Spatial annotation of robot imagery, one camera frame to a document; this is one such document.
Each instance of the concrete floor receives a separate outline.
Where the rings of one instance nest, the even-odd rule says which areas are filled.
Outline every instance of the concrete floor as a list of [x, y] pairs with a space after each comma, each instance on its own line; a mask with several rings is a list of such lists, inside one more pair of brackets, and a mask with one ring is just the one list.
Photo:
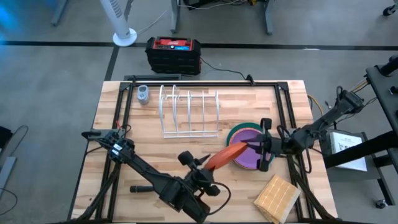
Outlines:
[[[13, 26], [1, 24], [0, 41], [111, 41], [111, 24], [96, 0], [69, 0], [56, 28], [49, 23], [53, 1], [21, 2], [0, 3], [0, 12], [7, 9], [14, 15], [8, 17]], [[127, 0], [120, 2], [124, 9]], [[265, 35], [261, 5], [182, 9], [175, 36], [207, 43], [398, 45], [398, 15], [380, 16], [391, 4], [390, 0], [277, 0], [273, 36]], [[135, 0], [128, 23], [139, 30], [169, 6], [164, 0]], [[138, 41], [170, 35], [169, 24], [170, 14], [166, 13]], [[92, 125], [112, 49], [0, 45], [0, 125], [15, 130], [27, 124], [30, 129], [16, 151], [18, 162], [7, 184], [18, 196], [18, 204], [0, 216], [0, 223], [48, 223], [67, 218], [86, 146], [80, 133]], [[398, 52], [202, 49], [202, 57], [213, 66], [250, 73], [256, 80], [305, 80], [308, 94], [315, 96], [324, 110], [323, 102], [333, 102], [337, 85], [351, 88], [362, 79], [366, 67], [384, 63], [393, 54]], [[153, 74], [144, 49], [120, 49], [112, 80], [133, 74]], [[184, 79], [239, 80], [240, 76], [211, 71], [204, 65], [201, 75]], [[361, 96], [370, 99], [374, 93], [367, 87]], [[320, 116], [316, 108], [313, 114]], [[340, 123], [339, 128], [365, 131], [369, 138], [390, 130], [378, 102]], [[395, 170], [386, 167], [383, 173], [398, 200]], [[373, 201], [382, 197], [375, 180], [332, 182], [331, 189], [340, 218], [397, 223], [397, 207], [374, 208]], [[4, 194], [0, 213], [12, 204], [13, 198]]]

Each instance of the red battery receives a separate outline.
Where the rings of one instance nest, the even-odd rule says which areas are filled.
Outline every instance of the red battery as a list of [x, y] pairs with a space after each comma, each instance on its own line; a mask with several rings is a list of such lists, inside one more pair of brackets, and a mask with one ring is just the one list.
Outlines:
[[200, 43], [179, 37], [151, 37], [145, 50], [156, 73], [200, 73]]

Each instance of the wire dish rack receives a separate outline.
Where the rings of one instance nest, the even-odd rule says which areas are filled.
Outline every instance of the wire dish rack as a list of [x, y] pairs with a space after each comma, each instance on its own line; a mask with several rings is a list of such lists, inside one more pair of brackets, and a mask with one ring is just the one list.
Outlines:
[[[172, 113], [173, 113], [173, 120], [174, 120], [174, 130], [173, 131], [166, 131], [164, 120], [163, 120], [163, 106], [164, 102], [172, 99]], [[193, 130], [192, 129], [192, 118], [191, 118], [191, 105], [192, 102], [201, 99], [201, 130]], [[216, 107], [216, 128], [212, 130], [205, 129], [205, 100], [214, 99], [215, 107]], [[177, 106], [178, 102], [186, 101], [187, 102], [187, 119], [188, 119], [188, 129], [187, 130], [179, 130], [178, 129], [178, 120], [177, 120]], [[163, 138], [210, 138], [210, 137], [217, 137], [218, 136], [218, 123], [219, 123], [219, 110], [220, 110], [220, 103], [218, 101], [218, 91], [215, 91], [214, 95], [205, 95], [205, 92], [202, 90], [201, 95], [193, 95], [190, 90], [187, 91], [186, 95], [181, 95], [180, 91], [177, 89], [176, 85], [173, 85], [171, 94], [167, 94], [165, 87], [162, 85], [159, 91], [159, 117], [160, 123], [162, 125], [163, 131]]]

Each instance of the wooden table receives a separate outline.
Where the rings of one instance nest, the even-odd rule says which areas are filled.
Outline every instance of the wooden table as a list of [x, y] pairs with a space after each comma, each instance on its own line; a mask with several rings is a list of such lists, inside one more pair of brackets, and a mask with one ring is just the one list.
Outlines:
[[[290, 97], [294, 110], [297, 126], [303, 126], [312, 122], [312, 113], [307, 100], [304, 82], [301, 80], [287, 81], [290, 89]], [[104, 82], [101, 98], [95, 116], [93, 128], [110, 129], [116, 106], [120, 82]], [[150, 87], [150, 102], [141, 106], [133, 93], [133, 101], [129, 114], [129, 124], [132, 130], [127, 134], [128, 138], [134, 140], [136, 153], [145, 161], [150, 163], [160, 172], [170, 175], [184, 176], [188, 168], [182, 166], [177, 160], [179, 153], [189, 150], [195, 157], [206, 154], [214, 154], [224, 148], [229, 131], [237, 124], [243, 122], [258, 123], [261, 118], [272, 119], [271, 134], [276, 136], [276, 126], [279, 124], [279, 114], [275, 101], [273, 88], [264, 86], [229, 86], [229, 87], [189, 87], [181, 88], [184, 92], [191, 90], [192, 93], [214, 94], [218, 90], [220, 99], [220, 126], [217, 138], [181, 138], [164, 139], [159, 121], [159, 87]], [[192, 102], [192, 123], [201, 125], [195, 121], [201, 120], [200, 106]], [[166, 102], [163, 112], [166, 128], [171, 127], [172, 113], [171, 103]], [[121, 109], [120, 123], [123, 118], [124, 108]], [[187, 127], [187, 110], [178, 108], [179, 129]], [[206, 102], [206, 128], [215, 125], [214, 103]], [[88, 149], [98, 147], [98, 143], [91, 142]], [[331, 194], [328, 177], [322, 155], [310, 151], [312, 159], [312, 173], [308, 175], [310, 188], [319, 199], [320, 203], [334, 216], [336, 214], [335, 203]], [[88, 154], [84, 161], [78, 191], [74, 201], [72, 218], [78, 217], [84, 212], [91, 200], [98, 193], [103, 175], [105, 150], [97, 150]], [[277, 158], [272, 164], [269, 172], [256, 170], [244, 170], [232, 162], [215, 172], [215, 180], [226, 184], [232, 191], [232, 197], [227, 206], [220, 212], [209, 216], [207, 222], [266, 222], [259, 210], [253, 205], [253, 201], [259, 192], [266, 186], [271, 177], [277, 174], [290, 182], [286, 159]], [[193, 220], [183, 212], [176, 213], [168, 205], [158, 199], [153, 192], [132, 194], [129, 192], [131, 185], [149, 185], [137, 172], [123, 165], [120, 173], [118, 196], [116, 198], [114, 222], [192, 222]], [[221, 189], [217, 197], [204, 197], [204, 201], [212, 210], [218, 208], [227, 197], [227, 191]], [[303, 194], [302, 207], [304, 217], [307, 217], [305, 198]], [[106, 198], [104, 215], [107, 208]], [[292, 209], [287, 221], [297, 221], [295, 209]]]

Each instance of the purple plate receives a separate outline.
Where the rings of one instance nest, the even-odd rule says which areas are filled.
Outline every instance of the purple plate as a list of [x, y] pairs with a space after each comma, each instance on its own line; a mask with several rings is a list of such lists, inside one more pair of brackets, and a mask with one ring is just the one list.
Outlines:
[[[253, 138], [254, 136], [261, 133], [260, 131], [254, 128], [244, 128], [243, 130], [239, 130], [238, 132], [232, 135], [230, 144], [241, 142], [241, 140]], [[251, 142], [253, 145], [260, 145], [259, 142]], [[234, 161], [247, 169], [257, 169], [257, 160], [260, 159], [260, 155], [256, 154], [256, 152], [248, 147], [240, 156], [238, 156]]]

